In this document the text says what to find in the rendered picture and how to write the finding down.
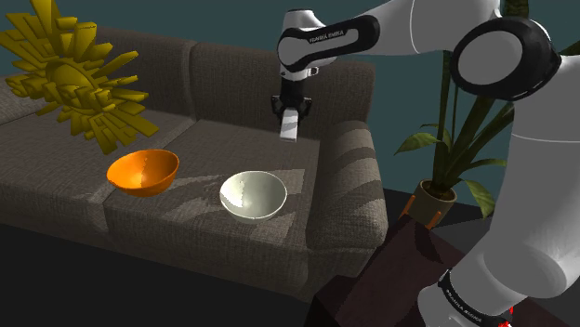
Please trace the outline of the yellow sunburst ornament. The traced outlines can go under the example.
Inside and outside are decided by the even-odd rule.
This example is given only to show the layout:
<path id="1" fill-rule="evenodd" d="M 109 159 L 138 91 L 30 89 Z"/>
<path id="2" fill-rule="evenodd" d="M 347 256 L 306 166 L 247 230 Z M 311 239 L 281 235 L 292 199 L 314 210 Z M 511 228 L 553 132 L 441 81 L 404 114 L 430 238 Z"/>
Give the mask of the yellow sunburst ornament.
<path id="1" fill-rule="evenodd" d="M 118 144 L 131 144 L 138 134 L 154 135 L 159 127 L 140 116 L 149 94 L 126 88 L 138 77 L 109 77 L 138 52 L 108 60 L 113 45 L 96 42 L 96 23 L 62 16 L 55 0 L 30 3 L 34 13 L 7 13 L 13 28 L 0 32 L 0 46 L 19 58 L 12 65 L 23 71 L 6 79 L 10 91 L 43 99 L 38 116 L 58 110 L 58 122 L 68 121 L 73 136 L 95 139 L 105 155 Z"/>

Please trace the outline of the orange bowl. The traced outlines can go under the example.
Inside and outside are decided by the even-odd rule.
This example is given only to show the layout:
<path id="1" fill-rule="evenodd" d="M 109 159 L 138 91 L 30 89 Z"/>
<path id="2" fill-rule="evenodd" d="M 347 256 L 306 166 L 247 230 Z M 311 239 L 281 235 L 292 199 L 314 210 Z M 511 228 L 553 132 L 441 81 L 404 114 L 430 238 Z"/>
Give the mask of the orange bowl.
<path id="1" fill-rule="evenodd" d="M 118 190 L 136 197 L 151 197 L 165 191 L 174 181 L 179 158 L 169 150 L 131 152 L 110 165 L 106 177 Z"/>

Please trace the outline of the white bowl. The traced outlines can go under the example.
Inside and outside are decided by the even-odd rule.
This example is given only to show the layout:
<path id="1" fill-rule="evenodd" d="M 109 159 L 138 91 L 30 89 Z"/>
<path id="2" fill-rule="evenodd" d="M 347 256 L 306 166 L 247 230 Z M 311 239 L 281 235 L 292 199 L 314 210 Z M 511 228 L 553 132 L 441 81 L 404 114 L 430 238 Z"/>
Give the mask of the white bowl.
<path id="1" fill-rule="evenodd" d="M 258 224 L 273 218 L 287 199 L 285 184 L 265 171 L 244 171 L 226 179 L 219 199 L 230 216 L 244 224 Z"/>

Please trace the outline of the grey-brown fabric sofa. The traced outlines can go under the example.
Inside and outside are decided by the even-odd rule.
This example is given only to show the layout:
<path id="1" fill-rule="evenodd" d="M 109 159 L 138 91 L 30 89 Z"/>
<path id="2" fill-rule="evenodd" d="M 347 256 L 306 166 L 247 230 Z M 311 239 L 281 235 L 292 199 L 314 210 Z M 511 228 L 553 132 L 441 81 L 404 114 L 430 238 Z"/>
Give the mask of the grey-brown fabric sofa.
<path id="1" fill-rule="evenodd" d="M 270 108 L 281 79 L 273 52 L 101 27 L 112 53 L 138 52 L 120 70 L 149 94 L 159 127 L 131 150 L 179 158 L 172 185 L 139 198 L 106 177 L 114 154 L 72 136 L 42 100 L 15 97 L 0 77 L 0 226 L 311 298 L 337 275 L 358 275 L 384 241 L 388 218 L 367 116 L 375 70 L 338 61 L 309 78 L 313 101 L 296 142 L 280 139 Z M 234 220 L 219 190 L 265 171 L 287 188 L 283 208 L 258 224 Z"/>

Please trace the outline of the green potted plant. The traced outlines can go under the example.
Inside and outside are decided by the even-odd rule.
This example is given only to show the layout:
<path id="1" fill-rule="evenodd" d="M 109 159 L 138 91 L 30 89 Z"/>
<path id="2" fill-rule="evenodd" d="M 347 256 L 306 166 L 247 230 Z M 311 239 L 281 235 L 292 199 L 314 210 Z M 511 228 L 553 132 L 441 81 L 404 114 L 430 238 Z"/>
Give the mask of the green potted plant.
<path id="1" fill-rule="evenodd" d="M 483 166 L 504 166 L 504 159 L 477 159 L 479 151 L 499 132 L 513 122 L 514 102 L 532 95 L 556 74 L 561 57 L 580 55 L 580 40 L 557 52 L 548 37 L 535 27 L 529 16 L 529 0 L 505 0 L 503 17 L 486 22 L 468 33 L 456 50 L 445 51 L 442 63 L 442 85 L 439 121 L 432 126 L 435 135 L 417 132 L 397 149 L 398 153 L 417 150 L 433 144 L 432 178 L 421 181 L 405 205 L 402 214 L 409 215 L 431 229 L 437 226 L 454 205 L 457 195 L 453 186 L 461 182 L 467 170 Z M 488 87 L 468 83 L 459 75 L 459 56 L 467 52 L 468 41 L 492 32 L 506 32 L 521 44 L 522 58 L 505 82 Z M 455 125 L 445 126 L 450 85 L 477 94 L 477 98 L 459 132 Z"/>

